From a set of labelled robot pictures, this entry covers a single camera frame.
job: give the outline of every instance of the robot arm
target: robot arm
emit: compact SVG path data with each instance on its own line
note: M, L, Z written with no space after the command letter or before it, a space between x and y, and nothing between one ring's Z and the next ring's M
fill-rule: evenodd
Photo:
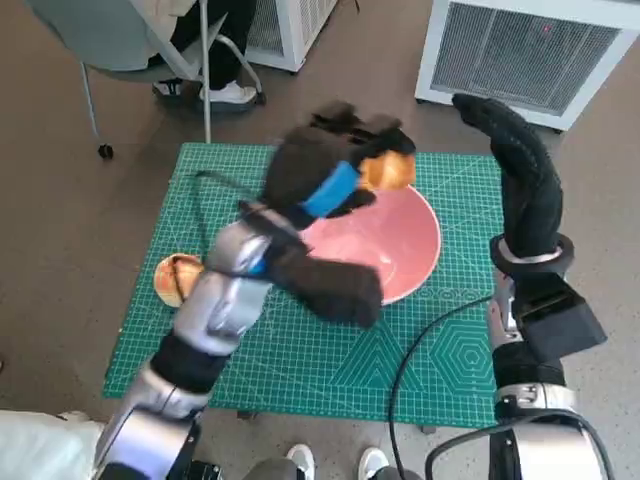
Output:
M488 326L498 424L545 411L578 413L560 359L606 341L586 301L565 281L574 259L558 233L562 190L546 148L515 112L454 95L465 123L487 134L502 169L504 234L490 242L495 291ZM591 438L567 417L541 418L491 436L495 480L602 478Z
M297 232L375 200L359 188L358 167L389 150L413 154L399 127L382 116L362 122L353 107L336 103L285 138L269 166L262 204L240 203L242 218L218 235L173 329L105 427L95 477L181 478L216 380L260 317L272 284L321 318L363 327L375 322L382 304L376 272L309 257Z

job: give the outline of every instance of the white appliance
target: white appliance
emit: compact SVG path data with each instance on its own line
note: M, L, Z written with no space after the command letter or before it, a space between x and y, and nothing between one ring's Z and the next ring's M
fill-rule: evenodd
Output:
M433 0L415 97L492 97L568 130L638 30L640 1Z
M297 72L336 2L258 0L247 41L247 59Z

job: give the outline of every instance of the bun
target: bun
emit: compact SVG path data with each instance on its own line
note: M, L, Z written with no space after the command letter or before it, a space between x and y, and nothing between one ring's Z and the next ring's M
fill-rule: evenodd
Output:
M389 150L360 164L360 187L367 190L399 190L416 181L416 159Z
M164 303L170 307L179 307L182 305L182 299L176 284L173 263L175 263L175 272L178 274L177 281L184 298L187 298L191 293L198 275L204 270L204 266L195 255L174 253L162 260L156 267L153 274L153 289Z

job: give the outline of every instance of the chair leg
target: chair leg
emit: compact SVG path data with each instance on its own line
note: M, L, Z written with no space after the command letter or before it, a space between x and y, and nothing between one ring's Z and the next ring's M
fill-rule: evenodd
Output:
M264 103L265 96L264 96L264 92L262 91L262 82L260 81L260 78L258 77L258 74L255 72L253 67L249 64L249 62L247 62L247 59L244 57L242 52L238 49L238 46L229 37L222 35L220 33L216 36L215 41L223 43L233 52L233 54L236 56L238 61L242 64L242 68L244 68L247 71L247 73L251 76L254 83L256 84L256 91L258 92L258 100Z
M204 138L211 143L211 103L209 102L209 19L207 17L208 0L200 0L200 35L202 36L202 88L204 88Z
M96 112L93 108L93 98L91 97L91 87L89 86L89 74L87 72L87 66L84 62L80 62L80 71L82 72L82 82L84 84L84 94L87 98L87 105L89 106L89 119L91 120L91 129L93 130L93 134L98 140L98 154L104 160L110 160L113 158L113 148L111 145L102 142L102 137L100 136L100 132L98 131L98 124L96 122Z

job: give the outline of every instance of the floor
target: floor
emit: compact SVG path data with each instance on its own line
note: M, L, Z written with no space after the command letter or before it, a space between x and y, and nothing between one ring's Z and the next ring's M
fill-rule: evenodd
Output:
M214 119L214 139L273 143L338 97L364 112L399 116L422 151L488 152L486 139L452 109L413 99L429 2L360 3L360 15L350 1L338 5L297 76L260 69L268 106ZM80 409L106 420L116 405L100 395L109 354L177 150L202 138L200 116L164 108L144 85L95 75L100 126L117 156L104 164L77 63L18 0L0 6L0 58L0 352L7 360L0 406ZM570 280L610 337L568 359L567 376L620 479L640 478L640 372L633 360L640 343L639 84L636 45L568 133L541 130L564 182L562 231L577 247ZM220 462L231 480L296 441L312 446L320 479L354 478L366 446L390 452L387 430L376 423L274 415L245 423L232 412L208 411L205 432L200 455ZM426 452L453 433L426 437L401 427L406 465L421 471ZM487 445L477 442L443 459L437 478L481 478L486 464Z

